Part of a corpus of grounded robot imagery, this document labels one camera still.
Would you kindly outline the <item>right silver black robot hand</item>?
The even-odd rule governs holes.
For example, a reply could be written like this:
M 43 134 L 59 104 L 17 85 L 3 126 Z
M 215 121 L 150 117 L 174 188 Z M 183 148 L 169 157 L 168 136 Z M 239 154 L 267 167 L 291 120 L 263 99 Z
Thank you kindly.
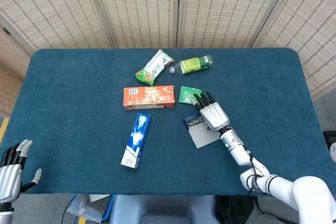
M 228 131 L 229 117 L 209 92 L 194 93 L 191 101 L 212 131 L 220 132 L 220 134 Z

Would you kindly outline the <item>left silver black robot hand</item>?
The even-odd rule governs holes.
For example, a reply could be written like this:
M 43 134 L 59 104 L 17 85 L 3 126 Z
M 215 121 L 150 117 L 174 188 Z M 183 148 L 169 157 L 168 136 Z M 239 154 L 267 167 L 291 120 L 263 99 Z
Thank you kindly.
M 4 152 L 1 158 L 1 204 L 13 203 L 20 193 L 26 192 L 39 183 L 41 168 L 36 170 L 30 182 L 22 184 L 22 174 L 32 143 L 32 140 L 26 139 Z

